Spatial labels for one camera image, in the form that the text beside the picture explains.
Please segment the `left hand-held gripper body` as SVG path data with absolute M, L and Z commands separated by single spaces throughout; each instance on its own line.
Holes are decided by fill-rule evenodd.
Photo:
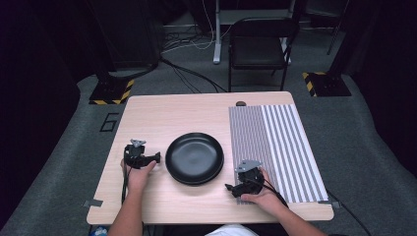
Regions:
M 141 169 L 153 161 L 152 156 L 145 156 L 146 141 L 131 140 L 124 149 L 124 163 L 128 166 Z

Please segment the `black folding chair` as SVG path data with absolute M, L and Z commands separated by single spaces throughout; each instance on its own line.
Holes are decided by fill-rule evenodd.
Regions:
M 282 72 L 283 90 L 292 44 L 299 23 L 291 18 L 246 18 L 231 26 L 228 46 L 228 90 L 232 91 L 233 70 Z

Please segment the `dark metal stand leg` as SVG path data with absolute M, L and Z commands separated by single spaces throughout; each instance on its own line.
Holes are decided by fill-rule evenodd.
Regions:
M 334 46 L 335 40 L 337 38 L 337 35 L 339 33 L 339 29 L 341 26 L 341 23 L 343 21 L 344 18 L 344 14 L 346 12 L 346 9 L 349 5 L 350 0 L 331 0 L 331 4 L 332 4 L 332 12 L 333 12 L 333 17 L 337 18 L 337 24 L 332 32 L 332 39 L 331 39 L 331 43 L 329 45 L 328 48 L 328 52 L 327 55 L 331 54 L 332 48 Z

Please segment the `black plate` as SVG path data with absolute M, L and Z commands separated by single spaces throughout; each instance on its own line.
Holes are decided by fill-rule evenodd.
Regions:
M 222 164 L 168 165 L 167 170 L 177 182 L 187 186 L 201 186 L 214 180 L 222 170 Z
M 203 185 L 214 179 L 224 163 L 223 149 L 212 136 L 189 133 L 177 138 L 165 154 L 165 166 L 178 182 Z

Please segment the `person's right hand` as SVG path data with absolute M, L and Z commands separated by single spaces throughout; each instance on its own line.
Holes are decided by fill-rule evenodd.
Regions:
M 268 173 L 262 167 L 260 167 L 259 170 L 265 178 L 265 185 L 256 195 L 243 194 L 241 196 L 241 200 L 244 202 L 254 203 L 268 214 L 276 216 L 281 208 L 281 202 L 277 198 L 275 192 L 272 190 L 272 185 L 269 182 Z

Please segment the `person's left hand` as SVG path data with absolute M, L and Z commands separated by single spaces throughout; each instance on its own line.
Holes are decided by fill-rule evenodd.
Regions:
M 140 195 L 147 185 L 149 174 L 156 166 L 156 162 L 153 160 L 147 166 L 140 169 L 132 168 L 127 165 L 124 160 L 121 160 L 121 167 L 124 177 L 127 179 L 128 194 Z

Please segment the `grey striped mat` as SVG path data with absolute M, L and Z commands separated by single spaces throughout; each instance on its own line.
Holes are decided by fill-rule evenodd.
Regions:
M 256 160 L 287 203 L 312 203 L 328 193 L 293 104 L 229 109 L 233 164 Z

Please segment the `person's white clothing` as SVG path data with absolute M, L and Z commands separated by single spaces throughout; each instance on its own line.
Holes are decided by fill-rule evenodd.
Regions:
M 205 236 L 259 236 L 251 229 L 241 224 L 226 224 L 211 231 Z

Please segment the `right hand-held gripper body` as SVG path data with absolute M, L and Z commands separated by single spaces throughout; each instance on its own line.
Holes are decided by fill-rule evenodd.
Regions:
M 233 187 L 233 196 L 240 198 L 243 194 L 258 194 L 265 183 L 265 178 L 259 169 L 262 163 L 257 160 L 243 160 L 235 172 L 240 183 Z

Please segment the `large black cabinet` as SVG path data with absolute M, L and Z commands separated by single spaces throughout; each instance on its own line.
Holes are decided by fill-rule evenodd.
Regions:
M 156 0 L 89 0 L 116 69 L 157 65 L 164 38 Z

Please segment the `white desk frame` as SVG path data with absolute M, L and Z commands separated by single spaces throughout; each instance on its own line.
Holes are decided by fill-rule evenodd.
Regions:
M 212 57 L 212 63 L 218 65 L 221 58 L 221 46 L 222 46 L 222 25 L 233 25 L 239 20 L 245 18 L 263 18 L 263 17 L 288 17 L 291 18 L 294 12 L 295 0 L 289 0 L 289 6 L 284 9 L 232 9 L 222 10 L 220 8 L 220 0 L 215 0 L 215 41 L 214 51 Z

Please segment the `black stand base striped tape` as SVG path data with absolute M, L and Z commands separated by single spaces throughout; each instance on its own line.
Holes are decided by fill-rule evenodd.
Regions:
M 133 87 L 133 80 L 113 80 L 111 82 L 98 82 L 89 97 L 90 104 L 122 104 Z
M 307 90 L 312 97 L 350 96 L 351 92 L 341 77 L 324 72 L 303 73 Z

